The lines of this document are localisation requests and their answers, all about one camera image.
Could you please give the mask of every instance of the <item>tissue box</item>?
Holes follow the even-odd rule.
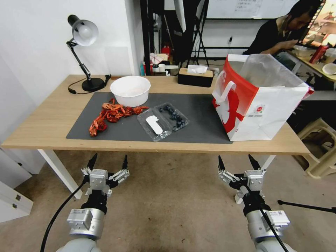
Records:
[[[205,73],[188,73],[187,68],[181,68],[178,77],[177,83],[182,85],[191,85],[191,86],[203,86],[206,88],[211,87],[212,79],[214,75],[212,71],[206,71]]]

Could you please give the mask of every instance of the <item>wooden table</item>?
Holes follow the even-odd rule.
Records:
[[[292,70],[292,72],[294,74],[297,73],[297,71],[299,70],[300,66],[304,65],[307,68],[309,68],[310,70],[312,70],[319,77],[324,77],[324,78],[326,78],[329,81],[336,82],[336,75],[328,75],[328,74],[326,74],[326,73],[324,73],[322,71],[322,67],[324,66],[323,63],[311,64],[311,63],[309,63],[309,60],[311,59],[311,57],[299,57],[299,56],[296,56],[291,51],[286,51],[286,53],[287,53],[288,57],[290,58],[290,60],[295,63],[295,66],[294,66],[294,68]]]
[[[270,164],[276,154],[308,155],[310,153],[287,123],[273,140],[239,141],[233,144],[66,139],[66,135],[92,97],[92,94],[74,95],[68,92],[68,85],[82,78],[84,78],[82,75],[69,75],[2,144],[3,148],[38,149],[70,191],[74,191],[78,186],[54,153],[55,149],[270,155],[263,168]],[[214,88],[214,82],[212,87],[205,88],[179,85],[177,77],[147,76],[147,78],[152,85],[151,93],[211,94]],[[100,91],[109,92],[111,82],[112,80]],[[73,85],[72,88],[81,90],[81,82]],[[75,197],[80,198],[81,194],[82,192],[79,191]]]

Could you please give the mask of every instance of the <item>tissue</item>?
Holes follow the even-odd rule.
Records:
[[[188,73],[192,74],[204,74],[207,71],[208,67],[206,66],[198,66],[198,65],[189,65],[188,66]]]

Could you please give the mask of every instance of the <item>bag handle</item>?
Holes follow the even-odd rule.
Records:
[[[225,71],[222,71],[218,77],[217,77],[217,81],[220,81],[221,76],[225,73]],[[234,83],[233,81],[229,81],[229,83],[226,85],[223,93],[221,95],[219,95],[221,93],[221,87],[220,87],[220,83],[217,83],[216,85],[216,89],[213,91],[212,96],[216,99],[216,103],[220,103],[220,102],[224,102],[225,99],[227,98],[230,89],[236,89],[236,83]]]

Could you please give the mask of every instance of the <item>gray desk mat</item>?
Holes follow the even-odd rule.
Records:
[[[94,93],[66,138],[151,142],[152,139],[142,128],[136,115],[121,118],[117,123],[106,121],[105,131],[99,132],[94,138],[90,136],[89,127],[93,119],[99,115],[102,104],[112,97],[114,96],[110,92]],[[142,106],[154,107],[169,102],[190,120],[185,128],[173,132],[161,142],[231,144],[211,101],[210,94],[150,93]]]

